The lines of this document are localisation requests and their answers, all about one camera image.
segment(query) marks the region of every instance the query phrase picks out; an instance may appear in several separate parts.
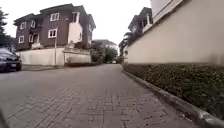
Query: window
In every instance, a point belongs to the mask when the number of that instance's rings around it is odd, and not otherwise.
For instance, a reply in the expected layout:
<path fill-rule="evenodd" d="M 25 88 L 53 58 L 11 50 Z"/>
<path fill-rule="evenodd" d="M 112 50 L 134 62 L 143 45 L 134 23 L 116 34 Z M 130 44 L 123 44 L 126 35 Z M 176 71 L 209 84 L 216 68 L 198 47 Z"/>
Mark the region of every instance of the window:
<path fill-rule="evenodd" d="M 147 25 L 148 23 L 147 23 L 147 18 L 145 18 L 143 21 L 142 21 L 142 26 L 143 26 L 143 28 Z"/>
<path fill-rule="evenodd" d="M 48 38 L 55 38 L 57 37 L 57 29 L 50 29 L 48 31 Z"/>
<path fill-rule="evenodd" d="M 82 40 L 82 33 L 79 34 L 79 40 Z"/>
<path fill-rule="evenodd" d="M 33 42 L 33 35 L 29 36 L 29 42 Z"/>
<path fill-rule="evenodd" d="M 89 31 L 92 32 L 92 26 L 89 24 Z"/>
<path fill-rule="evenodd" d="M 32 22 L 31 22 L 31 27 L 32 27 L 32 28 L 35 28 L 35 26 L 36 26 L 36 22 L 35 22 L 34 20 L 32 20 Z"/>
<path fill-rule="evenodd" d="M 19 37 L 19 44 L 23 43 L 24 42 L 24 36 L 20 36 Z"/>
<path fill-rule="evenodd" d="M 51 14 L 50 21 L 56 21 L 56 20 L 59 20 L 59 13 Z"/>
<path fill-rule="evenodd" d="M 77 22 L 79 12 L 72 12 L 72 22 Z"/>
<path fill-rule="evenodd" d="M 25 29 L 26 28 L 26 22 L 22 22 L 20 25 L 20 29 Z"/>

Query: balcony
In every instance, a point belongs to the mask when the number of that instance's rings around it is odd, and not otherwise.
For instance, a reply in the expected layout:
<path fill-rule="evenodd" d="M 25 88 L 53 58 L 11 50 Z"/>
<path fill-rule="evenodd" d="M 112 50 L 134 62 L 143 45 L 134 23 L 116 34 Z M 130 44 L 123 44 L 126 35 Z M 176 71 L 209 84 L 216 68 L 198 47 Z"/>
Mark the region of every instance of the balcony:
<path fill-rule="evenodd" d="M 41 25 L 37 25 L 35 28 L 30 28 L 30 33 L 39 33 L 41 29 Z"/>

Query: paved road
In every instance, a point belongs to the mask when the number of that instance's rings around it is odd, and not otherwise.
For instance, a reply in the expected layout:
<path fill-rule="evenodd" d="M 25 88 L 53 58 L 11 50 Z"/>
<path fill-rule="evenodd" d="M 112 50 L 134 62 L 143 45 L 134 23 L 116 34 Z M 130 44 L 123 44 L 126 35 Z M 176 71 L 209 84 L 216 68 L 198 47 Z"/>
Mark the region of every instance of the paved road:
<path fill-rule="evenodd" d="M 0 74 L 11 128 L 193 128 L 120 65 Z"/>

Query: white wall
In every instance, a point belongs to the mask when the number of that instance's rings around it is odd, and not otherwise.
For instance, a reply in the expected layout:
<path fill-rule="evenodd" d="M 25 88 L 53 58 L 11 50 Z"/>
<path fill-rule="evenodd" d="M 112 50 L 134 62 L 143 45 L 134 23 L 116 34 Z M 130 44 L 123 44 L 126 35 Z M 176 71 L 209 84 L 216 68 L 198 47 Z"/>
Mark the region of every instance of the white wall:
<path fill-rule="evenodd" d="M 80 33 L 82 33 L 82 26 L 78 22 L 69 23 L 68 43 L 73 41 L 74 43 L 81 42 Z"/>
<path fill-rule="evenodd" d="M 56 63 L 59 66 L 64 65 L 64 48 L 57 48 L 56 52 Z M 28 65 L 54 65 L 54 49 L 40 49 L 40 50 L 29 50 L 17 52 L 17 55 L 21 57 L 23 64 Z M 76 63 L 90 63 L 91 57 L 90 53 L 82 54 L 78 51 L 76 54 L 66 53 L 65 62 L 68 57 L 72 58 L 72 62 Z"/>
<path fill-rule="evenodd" d="M 129 46 L 128 63 L 224 65 L 223 5 L 224 0 L 190 1 Z"/>

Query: wall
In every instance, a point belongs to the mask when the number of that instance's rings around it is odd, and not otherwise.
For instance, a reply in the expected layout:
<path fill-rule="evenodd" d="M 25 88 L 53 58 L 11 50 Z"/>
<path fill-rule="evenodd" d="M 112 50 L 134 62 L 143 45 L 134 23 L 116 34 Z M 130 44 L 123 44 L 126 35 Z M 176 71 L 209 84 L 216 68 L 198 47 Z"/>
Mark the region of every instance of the wall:
<path fill-rule="evenodd" d="M 17 30 L 16 30 L 16 49 L 18 49 L 18 50 L 30 49 L 31 45 L 29 43 L 29 30 L 30 30 L 30 26 L 31 26 L 31 20 L 26 21 L 26 28 L 25 29 L 20 29 L 21 23 L 22 22 L 20 22 L 18 24 Z M 19 36 L 24 36 L 24 42 L 23 43 L 19 43 Z"/>
<path fill-rule="evenodd" d="M 64 60 L 66 61 L 68 57 L 72 58 L 72 62 L 76 63 L 90 63 L 90 54 L 82 54 L 82 52 L 77 51 L 76 54 L 66 53 L 64 58 L 63 53 L 64 48 L 57 48 L 56 63 L 59 66 L 64 65 Z M 21 57 L 23 64 L 28 65 L 54 65 L 54 49 L 40 49 L 40 50 L 29 50 L 17 52 L 17 55 Z"/>
<path fill-rule="evenodd" d="M 223 0 L 186 3 L 128 47 L 128 63 L 210 62 L 224 65 L 223 5 Z"/>
<path fill-rule="evenodd" d="M 51 14 L 53 13 L 60 13 L 59 20 L 50 21 Z M 58 45 L 64 46 L 68 43 L 68 28 L 70 15 L 72 15 L 72 12 L 70 11 L 43 14 L 42 27 L 40 31 L 40 43 L 42 46 L 54 46 L 55 39 L 57 39 Z M 48 31 L 50 29 L 56 28 L 58 28 L 57 38 L 48 38 Z"/>
<path fill-rule="evenodd" d="M 80 38 L 80 33 L 82 34 L 82 26 L 78 22 L 69 23 L 68 43 L 71 41 L 74 43 L 81 42 L 82 36 Z"/>

